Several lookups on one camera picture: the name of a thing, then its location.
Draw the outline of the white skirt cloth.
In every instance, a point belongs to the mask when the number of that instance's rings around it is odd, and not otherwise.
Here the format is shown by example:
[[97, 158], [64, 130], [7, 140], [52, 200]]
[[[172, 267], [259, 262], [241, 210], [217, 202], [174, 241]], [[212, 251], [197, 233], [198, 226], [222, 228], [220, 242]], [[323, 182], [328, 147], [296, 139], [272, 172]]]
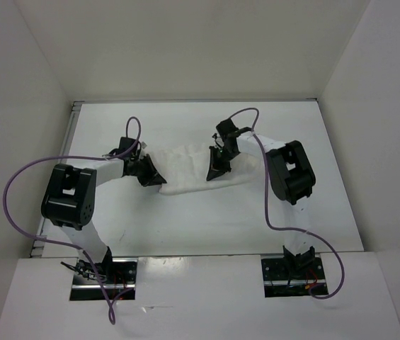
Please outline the white skirt cloth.
[[240, 154], [232, 160], [229, 173], [206, 181], [210, 151], [205, 143], [181, 145], [173, 149], [151, 149], [147, 154], [166, 179], [166, 184], [159, 189], [159, 193], [165, 196], [238, 186], [252, 181], [262, 171], [260, 159]]

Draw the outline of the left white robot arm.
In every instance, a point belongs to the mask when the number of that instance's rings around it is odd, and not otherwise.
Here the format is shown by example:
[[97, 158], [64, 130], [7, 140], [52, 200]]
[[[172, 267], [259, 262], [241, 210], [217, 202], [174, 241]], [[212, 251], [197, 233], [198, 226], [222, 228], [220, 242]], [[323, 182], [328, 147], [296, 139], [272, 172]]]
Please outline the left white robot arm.
[[124, 176], [135, 177], [143, 187], [166, 183], [149, 155], [92, 161], [83, 168], [58, 164], [52, 170], [42, 200], [42, 216], [60, 227], [79, 248], [79, 264], [74, 270], [85, 277], [90, 275], [98, 283], [108, 282], [115, 269], [110, 247], [99, 237], [92, 222], [96, 188]]

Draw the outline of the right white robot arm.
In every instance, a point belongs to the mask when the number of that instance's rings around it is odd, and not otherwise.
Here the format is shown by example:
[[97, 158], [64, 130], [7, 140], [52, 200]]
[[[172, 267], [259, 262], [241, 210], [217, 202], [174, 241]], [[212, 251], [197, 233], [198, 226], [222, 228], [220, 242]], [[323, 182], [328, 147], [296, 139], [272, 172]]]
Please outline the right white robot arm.
[[283, 269], [287, 276], [300, 278], [313, 262], [315, 251], [307, 241], [309, 234], [309, 197], [316, 184], [312, 166], [298, 141], [281, 142], [256, 134], [245, 127], [228, 133], [215, 133], [210, 147], [210, 165], [206, 180], [212, 181], [232, 170], [231, 160], [239, 154], [261, 156], [265, 175], [265, 221], [268, 217], [268, 196], [273, 192], [281, 201], [287, 216], [286, 227], [272, 230], [286, 233], [283, 245]]

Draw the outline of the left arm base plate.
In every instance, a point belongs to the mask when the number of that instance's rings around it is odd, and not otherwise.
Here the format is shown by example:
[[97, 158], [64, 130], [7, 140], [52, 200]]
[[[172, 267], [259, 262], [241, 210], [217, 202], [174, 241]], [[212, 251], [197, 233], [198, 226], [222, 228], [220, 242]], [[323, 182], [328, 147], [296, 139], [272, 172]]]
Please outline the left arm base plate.
[[[111, 276], [101, 275], [101, 282], [110, 300], [134, 300], [137, 281], [137, 258], [114, 258]], [[105, 300], [101, 287], [90, 264], [86, 266], [78, 261], [75, 269], [70, 301], [99, 301]]]

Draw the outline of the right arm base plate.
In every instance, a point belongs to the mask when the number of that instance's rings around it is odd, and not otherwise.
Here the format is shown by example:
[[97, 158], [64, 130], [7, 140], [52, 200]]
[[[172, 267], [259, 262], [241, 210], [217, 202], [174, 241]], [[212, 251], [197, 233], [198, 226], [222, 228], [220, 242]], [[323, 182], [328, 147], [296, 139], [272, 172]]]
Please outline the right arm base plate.
[[261, 267], [266, 298], [309, 296], [309, 289], [315, 295], [328, 295], [324, 268], [318, 256], [310, 267], [299, 273], [290, 273], [281, 256], [263, 257]]

